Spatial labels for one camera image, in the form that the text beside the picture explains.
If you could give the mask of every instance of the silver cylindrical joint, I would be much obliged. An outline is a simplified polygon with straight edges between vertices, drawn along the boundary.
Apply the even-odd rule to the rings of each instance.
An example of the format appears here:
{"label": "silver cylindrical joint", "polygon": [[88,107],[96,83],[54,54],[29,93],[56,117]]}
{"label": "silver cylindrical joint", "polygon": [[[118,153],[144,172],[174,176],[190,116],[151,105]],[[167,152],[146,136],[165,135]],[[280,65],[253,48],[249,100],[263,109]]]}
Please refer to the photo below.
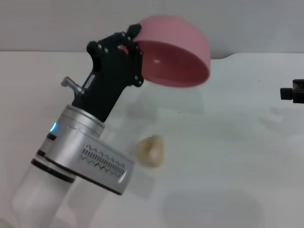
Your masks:
{"label": "silver cylindrical joint", "polygon": [[62,82],[61,82],[61,85],[63,87],[70,87],[76,94],[84,94],[84,90],[81,88],[80,85],[78,85],[76,82],[74,82],[71,78],[69,77],[65,77]]}
{"label": "silver cylindrical joint", "polygon": [[[50,133],[56,137],[60,137],[69,127],[99,138],[105,125],[103,122],[84,110],[72,105],[67,105],[59,119],[54,123]],[[42,143],[40,150],[48,153],[48,150],[53,143],[53,140],[46,138]]]}

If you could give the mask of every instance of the black mounting bracket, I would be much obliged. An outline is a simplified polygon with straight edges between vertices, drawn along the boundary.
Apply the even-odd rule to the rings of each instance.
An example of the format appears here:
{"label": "black mounting bracket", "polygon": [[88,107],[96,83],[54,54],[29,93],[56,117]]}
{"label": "black mounting bracket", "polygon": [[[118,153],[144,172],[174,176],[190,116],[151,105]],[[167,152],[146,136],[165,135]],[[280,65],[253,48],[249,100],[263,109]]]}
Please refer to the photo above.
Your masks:
{"label": "black mounting bracket", "polygon": [[133,42],[140,30],[140,24],[131,25],[127,32],[87,45],[93,69],[82,86],[84,93],[75,94],[72,105],[104,122],[127,86],[143,84],[143,51]]}
{"label": "black mounting bracket", "polygon": [[304,104],[304,79],[293,80],[293,88],[281,88],[280,93],[282,100]]}

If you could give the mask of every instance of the gray wall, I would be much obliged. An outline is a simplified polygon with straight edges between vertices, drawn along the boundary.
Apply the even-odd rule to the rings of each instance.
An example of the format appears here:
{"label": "gray wall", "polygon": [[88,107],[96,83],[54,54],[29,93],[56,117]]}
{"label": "gray wall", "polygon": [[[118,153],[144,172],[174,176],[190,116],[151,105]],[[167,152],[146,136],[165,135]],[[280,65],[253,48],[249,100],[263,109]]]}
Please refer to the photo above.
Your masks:
{"label": "gray wall", "polygon": [[2,0],[0,50],[84,51],[152,14],[201,27],[212,57],[303,52],[303,0]]}

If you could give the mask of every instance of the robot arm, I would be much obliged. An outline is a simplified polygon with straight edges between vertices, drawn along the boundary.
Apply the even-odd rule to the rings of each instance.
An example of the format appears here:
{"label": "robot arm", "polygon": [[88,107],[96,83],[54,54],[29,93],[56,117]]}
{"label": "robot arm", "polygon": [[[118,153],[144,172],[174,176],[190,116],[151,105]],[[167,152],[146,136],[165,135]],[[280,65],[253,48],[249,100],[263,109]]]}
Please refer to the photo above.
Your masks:
{"label": "robot arm", "polygon": [[104,122],[124,88],[143,84],[143,52],[133,43],[140,30],[140,24],[131,25],[126,33],[115,33],[87,45],[93,69],[81,90],[74,91],[73,106]]}
{"label": "robot arm", "polygon": [[118,195],[125,191],[134,162],[99,137],[124,88],[143,84],[143,52],[133,43],[140,30],[131,25],[126,33],[90,42],[93,69],[83,86],[63,80],[75,98],[47,134],[12,200],[21,228],[48,227],[76,176]]}

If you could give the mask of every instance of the white table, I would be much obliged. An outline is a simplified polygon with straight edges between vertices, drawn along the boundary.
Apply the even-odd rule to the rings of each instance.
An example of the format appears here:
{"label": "white table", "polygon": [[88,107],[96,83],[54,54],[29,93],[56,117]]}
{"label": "white table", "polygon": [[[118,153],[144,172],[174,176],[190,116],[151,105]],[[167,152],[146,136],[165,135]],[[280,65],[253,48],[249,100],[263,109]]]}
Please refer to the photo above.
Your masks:
{"label": "white table", "polygon": [[[73,100],[62,78],[82,84],[91,67],[85,53],[0,52],[5,221],[14,224],[12,192]],[[211,71],[198,87],[125,89],[101,138],[130,153],[142,137],[162,135],[163,166],[137,166],[122,197],[78,179],[52,227],[303,227],[304,105],[281,101],[279,89],[304,78],[304,54],[235,54]]]}

